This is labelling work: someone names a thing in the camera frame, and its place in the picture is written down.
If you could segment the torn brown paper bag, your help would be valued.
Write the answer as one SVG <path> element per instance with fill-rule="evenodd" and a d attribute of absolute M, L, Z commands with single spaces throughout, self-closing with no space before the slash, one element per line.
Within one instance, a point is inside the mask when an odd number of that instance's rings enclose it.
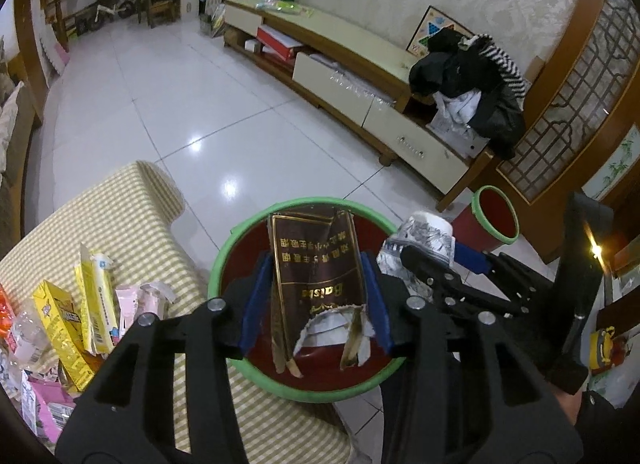
<path fill-rule="evenodd" d="M 352 212 L 332 205 L 294 207 L 273 213 L 268 231 L 276 372 L 302 377 L 295 358 L 305 348 L 338 347 L 341 370 L 364 366 L 374 331 Z"/>

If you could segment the striped beige sofa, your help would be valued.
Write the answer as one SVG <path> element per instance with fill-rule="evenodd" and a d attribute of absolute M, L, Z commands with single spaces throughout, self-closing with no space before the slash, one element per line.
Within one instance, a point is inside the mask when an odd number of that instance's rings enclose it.
<path fill-rule="evenodd" d="M 24 183 L 32 132 L 41 124 L 32 91 L 1 68 L 1 256 L 23 237 Z"/>

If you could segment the pile of dark clothes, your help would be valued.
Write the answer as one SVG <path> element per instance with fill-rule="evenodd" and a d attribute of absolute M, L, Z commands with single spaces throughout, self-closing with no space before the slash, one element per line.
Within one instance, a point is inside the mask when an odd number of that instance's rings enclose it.
<path fill-rule="evenodd" d="M 410 69 L 409 86 L 435 102 L 427 126 L 461 156 L 474 158 L 487 147 L 510 161 L 526 131 L 527 88 L 518 65 L 488 34 L 468 38 L 444 28 L 426 46 Z"/>

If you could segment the orange plastic wrapper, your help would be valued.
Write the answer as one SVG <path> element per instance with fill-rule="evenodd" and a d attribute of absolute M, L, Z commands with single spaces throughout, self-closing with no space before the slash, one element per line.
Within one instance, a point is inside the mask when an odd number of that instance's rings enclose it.
<path fill-rule="evenodd" d="M 11 352 L 15 351 L 16 343 L 12 335 L 15 313 L 11 307 L 9 297 L 0 286 L 0 336 L 6 342 Z"/>

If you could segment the colourful board game box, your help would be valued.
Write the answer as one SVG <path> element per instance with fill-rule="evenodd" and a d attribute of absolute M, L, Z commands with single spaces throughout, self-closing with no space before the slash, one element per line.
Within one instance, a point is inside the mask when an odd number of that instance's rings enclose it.
<path fill-rule="evenodd" d="M 416 31 L 413 33 L 406 51 L 417 58 L 424 57 L 428 53 L 427 41 L 435 36 L 435 34 L 438 34 L 439 31 L 446 28 L 460 32 L 460 34 L 463 34 L 466 38 L 473 36 L 472 31 L 468 28 L 438 8 L 435 8 L 434 5 L 430 5 L 423 14 Z"/>

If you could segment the red folder in cabinet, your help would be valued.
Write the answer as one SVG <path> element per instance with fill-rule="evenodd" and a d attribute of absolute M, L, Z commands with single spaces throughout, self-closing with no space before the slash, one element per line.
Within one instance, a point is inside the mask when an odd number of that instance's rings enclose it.
<path fill-rule="evenodd" d="M 256 38 L 285 62 L 294 60 L 296 53 L 304 46 L 302 42 L 265 24 L 257 28 Z"/>

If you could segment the red bin green rim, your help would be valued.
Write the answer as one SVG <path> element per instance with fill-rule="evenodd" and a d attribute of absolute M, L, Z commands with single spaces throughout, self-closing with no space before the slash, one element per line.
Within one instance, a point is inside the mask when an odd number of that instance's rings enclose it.
<path fill-rule="evenodd" d="M 274 204 L 232 229 L 208 290 L 228 297 L 248 284 L 253 295 L 241 309 L 235 369 L 309 404 L 354 398 L 396 373 L 405 361 L 378 320 L 382 299 L 369 294 L 393 231 L 377 211 L 333 197 Z"/>

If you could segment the wooden TV cabinet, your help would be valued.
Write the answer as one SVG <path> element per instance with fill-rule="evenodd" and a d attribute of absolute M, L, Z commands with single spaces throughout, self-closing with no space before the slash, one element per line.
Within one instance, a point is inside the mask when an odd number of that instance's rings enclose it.
<path fill-rule="evenodd" d="M 411 92 L 416 58 L 406 50 L 315 8 L 286 14 L 266 10 L 262 0 L 227 0 L 224 21 L 226 46 L 328 112 L 376 150 L 382 166 L 403 161 L 439 191 L 438 210 L 480 187 L 491 153 L 461 156 L 416 117 L 435 104 Z M 257 40 L 262 24 L 303 43 L 294 60 L 280 60 Z"/>

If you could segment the pink wrapper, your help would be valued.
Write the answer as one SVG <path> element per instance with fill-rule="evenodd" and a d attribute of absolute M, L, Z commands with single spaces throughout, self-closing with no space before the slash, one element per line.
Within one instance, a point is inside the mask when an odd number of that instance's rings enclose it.
<path fill-rule="evenodd" d="M 119 338 L 125 336 L 142 314 L 152 313 L 164 320 L 169 306 L 176 300 L 174 290 L 160 281 L 119 286 L 115 288 L 115 296 L 119 306 Z"/>

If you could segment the white balance bike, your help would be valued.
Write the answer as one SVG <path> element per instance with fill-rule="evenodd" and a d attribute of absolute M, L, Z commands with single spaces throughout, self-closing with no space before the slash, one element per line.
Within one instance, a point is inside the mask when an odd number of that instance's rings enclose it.
<path fill-rule="evenodd" d="M 75 28 L 78 36 L 100 30 L 116 18 L 124 20 L 137 12 L 136 5 L 130 0 L 96 0 L 75 16 Z"/>

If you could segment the yellow white carton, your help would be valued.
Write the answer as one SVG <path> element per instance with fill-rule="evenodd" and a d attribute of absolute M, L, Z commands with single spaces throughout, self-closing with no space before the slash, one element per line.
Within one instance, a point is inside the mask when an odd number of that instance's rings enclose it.
<path fill-rule="evenodd" d="M 112 282 L 114 262 L 106 254 L 79 246 L 75 277 L 80 291 L 80 320 L 85 349 L 106 358 L 119 341 L 117 299 Z"/>

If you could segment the crushed clear plastic bottle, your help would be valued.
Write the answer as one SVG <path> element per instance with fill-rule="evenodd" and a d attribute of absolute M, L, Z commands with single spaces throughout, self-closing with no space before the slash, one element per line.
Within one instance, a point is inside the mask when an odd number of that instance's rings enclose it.
<path fill-rule="evenodd" d="M 49 346 L 39 317 L 28 310 L 15 317 L 6 342 L 14 359 L 22 364 L 38 363 Z"/>

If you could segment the yellow iced tea carton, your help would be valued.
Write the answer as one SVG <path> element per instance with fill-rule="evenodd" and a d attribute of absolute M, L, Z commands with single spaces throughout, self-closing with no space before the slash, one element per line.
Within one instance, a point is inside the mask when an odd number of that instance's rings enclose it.
<path fill-rule="evenodd" d="M 42 281 L 32 299 L 58 360 L 78 392 L 83 392 L 102 366 L 102 359 L 85 349 L 80 315 L 72 295 Z"/>

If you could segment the pink white snack packet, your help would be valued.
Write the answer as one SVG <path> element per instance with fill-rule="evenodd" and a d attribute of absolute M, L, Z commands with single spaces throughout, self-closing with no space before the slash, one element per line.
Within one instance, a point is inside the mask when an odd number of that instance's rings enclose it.
<path fill-rule="evenodd" d="M 38 439 L 56 444 L 74 409 L 74 399 L 60 383 L 22 373 L 22 418 Z"/>

